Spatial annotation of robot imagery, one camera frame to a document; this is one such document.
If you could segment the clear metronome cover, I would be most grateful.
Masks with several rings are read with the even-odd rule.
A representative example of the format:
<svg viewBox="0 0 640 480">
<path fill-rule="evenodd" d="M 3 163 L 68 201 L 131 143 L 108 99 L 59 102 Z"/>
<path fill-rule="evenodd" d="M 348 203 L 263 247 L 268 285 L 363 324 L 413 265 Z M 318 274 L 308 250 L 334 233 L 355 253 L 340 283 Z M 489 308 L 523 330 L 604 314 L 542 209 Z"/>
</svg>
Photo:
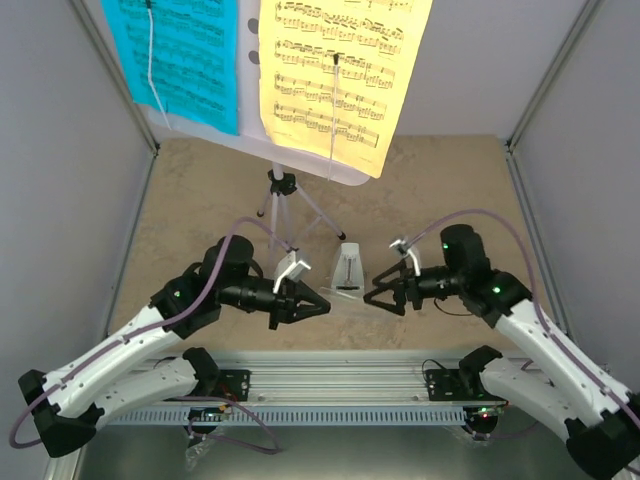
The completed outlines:
<svg viewBox="0 0 640 480">
<path fill-rule="evenodd" d="M 330 302 L 361 302 L 364 292 L 361 289 L 342 289 L 320 287 L 318 293 Z"/>
</svg>

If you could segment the white metronome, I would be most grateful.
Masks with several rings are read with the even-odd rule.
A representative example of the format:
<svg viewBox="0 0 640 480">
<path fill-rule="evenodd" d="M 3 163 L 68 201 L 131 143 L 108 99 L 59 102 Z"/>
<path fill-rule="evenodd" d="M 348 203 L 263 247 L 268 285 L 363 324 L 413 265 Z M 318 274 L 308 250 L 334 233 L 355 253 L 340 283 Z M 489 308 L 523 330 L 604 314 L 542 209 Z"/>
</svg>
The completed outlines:
<svg viewBox="0 0 640 480">
<path fill-rule="evenodd" d="M 364 270 L 358 243 L 342 243 L 335 255 L 331 275 L 330 288 L 361 289 L 364 292 Z"/>
</svg>

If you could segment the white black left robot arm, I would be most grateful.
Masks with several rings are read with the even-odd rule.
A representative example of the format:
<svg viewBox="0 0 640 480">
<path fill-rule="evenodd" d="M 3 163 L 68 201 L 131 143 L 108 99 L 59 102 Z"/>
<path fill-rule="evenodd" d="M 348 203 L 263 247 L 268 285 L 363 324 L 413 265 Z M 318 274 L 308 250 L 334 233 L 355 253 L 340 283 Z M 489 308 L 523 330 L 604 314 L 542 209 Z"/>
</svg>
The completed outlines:
<svg viewBox="0 0 640 480">
<path fill-rule="evenodd" d="M 214 396 L 221 373 L 204 348 L 189 348 L 141 374 L 133 369 L 216 322 L 225 306 L 267 314 L 270 329 L 330 312 L 330 302 L 301 280 L 310 266 L 297 251 L 287 253 L 273 279 L 265 277 L 253 255 L 247 238 L 221 238 L 114 335 L 56 370 L 23 374 L 18 385 L 39 435 L 36 442 L 60 458 L 131 410 Z"/>
</svg>

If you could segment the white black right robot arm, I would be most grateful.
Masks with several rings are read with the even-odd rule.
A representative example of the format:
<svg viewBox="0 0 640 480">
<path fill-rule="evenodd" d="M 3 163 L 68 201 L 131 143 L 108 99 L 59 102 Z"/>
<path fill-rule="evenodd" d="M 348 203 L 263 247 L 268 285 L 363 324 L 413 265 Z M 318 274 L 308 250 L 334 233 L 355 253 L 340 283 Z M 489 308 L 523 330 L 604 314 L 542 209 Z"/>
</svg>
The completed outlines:
<svg viewBox="0 0 640 480">
<path fill-rule="evenodd" d="M 430 268 L 421 266 L 407 240 L 393 242 L 403 258 L 374 278 L 365 303 L 402 316 L 408 306 L 421 309 L 426 299 L 458 297 L 547 377 L 540 380 L 483 346 L 459 363 L 464 395 L 499 397 L 526 412 L 563 441 L 593 479 L 612 479 L 638 459 L 638 394 L 573 343 L 517 277 L 492 268 L 471 226 L 451 225 L 441 231 L 440 241 L 445 263 Z"/>
</svg>

